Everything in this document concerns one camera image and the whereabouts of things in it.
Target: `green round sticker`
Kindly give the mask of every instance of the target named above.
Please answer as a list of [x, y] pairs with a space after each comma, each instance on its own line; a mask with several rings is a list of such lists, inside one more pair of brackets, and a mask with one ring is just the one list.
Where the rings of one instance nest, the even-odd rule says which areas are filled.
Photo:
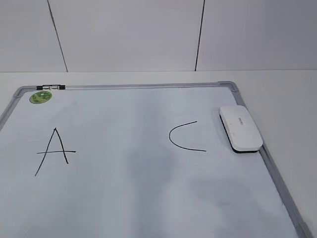
[[37, 92], [35, 94], [33, 94], [30, 97], [30, 102], [34, 103], [34, 104], [40, 104], [40, 103], [45, 103], [47, 102], [49, 99], [51, 99], [52, 94], [48, 91], [41, 91], [41, 92]]

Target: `whiteboard eraser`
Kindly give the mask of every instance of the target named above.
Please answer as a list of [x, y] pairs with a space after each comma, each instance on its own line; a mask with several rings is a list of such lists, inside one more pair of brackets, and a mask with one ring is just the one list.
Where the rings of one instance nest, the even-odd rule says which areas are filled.
[[220, 117], [235, 152], [256, 152], [263, 145], [257, 125], [245, 107], [220, 107]]

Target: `tile grout line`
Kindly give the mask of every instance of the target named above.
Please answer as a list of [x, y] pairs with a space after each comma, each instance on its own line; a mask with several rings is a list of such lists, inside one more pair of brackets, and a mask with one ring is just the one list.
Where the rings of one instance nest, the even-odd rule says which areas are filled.
[[198, 63], [198, 54], [199, 54], [199, 46], [200, 46], [200, 38], [202, 35], [202, 27], [203, 27], [203, 19], [204, 19], [204, 11], [205, 11], [205, 1], [203, 3], [203, 10], [202, 10], [202, 19], [200, 22], [200, 29], [199, 29], [199, 38], [198, 38], [198, 47], [197, 47], [197, 55], [196, 55], [196, 63], [195, 63], [195, 71], [197, 71], [197, 63]]
[[66, 61], [65, 61], [65, 57], [64, 57], [64, 53], [63, 53], [63, 49], [61, 48], [61, 44], [60, 44], [59, 36], [58, 36], [58, 33], [57, 33], [57, 29], [56, 29], [56, 25], [55, 25], [54, 17], [53, 17], [53, 14], [52, 14], [51, 5], [50, 5], [49, 0], [47, 0], [47, 2], [48, 2], [49, 11], [50, 11], [51, 19], [52, 19], [52, 22], [53, 22], [53, 26], [54, 26], [54, 29], [55, 29], [55, 32], [56, 32], [56, 36], [57, 36], [57, 40], [58, 40], [58, 44], [59, 44], [59, 48], [60, 48], [60, 52], [61, 52], [61, 56], [63, 57], [63, 60], [64, 60], [64, 65], [65, 65], [65, 68], [66, 68], [66, 72], [68, 72], [68, 68], [67, 68], [67, 65], [66, 65]]

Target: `white board surface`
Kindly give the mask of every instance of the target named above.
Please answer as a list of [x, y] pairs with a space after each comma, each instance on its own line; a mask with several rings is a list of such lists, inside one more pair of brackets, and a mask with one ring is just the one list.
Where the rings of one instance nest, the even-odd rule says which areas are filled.
[[[231, 150], [218, 115], [229, 89], [32, 94], [0, 132], [0, 237], [297, 237], [260, 154]], [[171, 138], [206, 152], [168, 139], [192, 121]], [[47, 154], [34, 176], [55, 127], [76, 153]]]

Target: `white table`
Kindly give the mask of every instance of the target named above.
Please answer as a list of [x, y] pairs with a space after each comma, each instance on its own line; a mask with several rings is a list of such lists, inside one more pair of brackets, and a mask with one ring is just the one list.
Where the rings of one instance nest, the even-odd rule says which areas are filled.
[[234, 81], [313, 235], [317, 237], [317, 70], [0, 73], [0, 112], [24, 85]]

